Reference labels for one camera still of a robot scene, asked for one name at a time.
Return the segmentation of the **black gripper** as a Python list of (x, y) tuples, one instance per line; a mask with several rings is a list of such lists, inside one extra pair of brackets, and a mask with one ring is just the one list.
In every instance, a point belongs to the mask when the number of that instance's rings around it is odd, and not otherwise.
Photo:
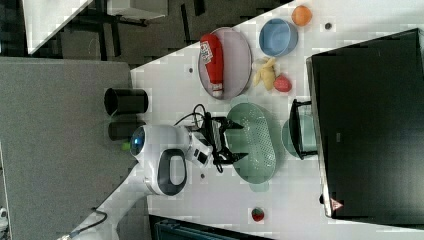
[(243, 129), (243, 126), (226, 117), (205, 114), (201, 133), (213, 148), (213, 164), (216, 166), (233, 164), (247, 156), (247, 153), (231, 153), (226, 147), (224, 133), (227, 129)]

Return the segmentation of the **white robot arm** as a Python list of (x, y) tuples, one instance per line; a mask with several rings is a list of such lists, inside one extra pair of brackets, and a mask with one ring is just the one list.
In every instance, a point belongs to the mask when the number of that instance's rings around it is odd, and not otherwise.
[(221, 169), (245, 155), (231, 152), (225, 132), (242, 125), (226, 118), (201, 116), (202, 123), (147, 124), (130, 139), (130, 153), (137, 160), (127, 178), (73, 231), (57, 240), (119, 240), (117, 226), (137, 201), (149, 195), (175, 196), (188, 179), (187, 163)]

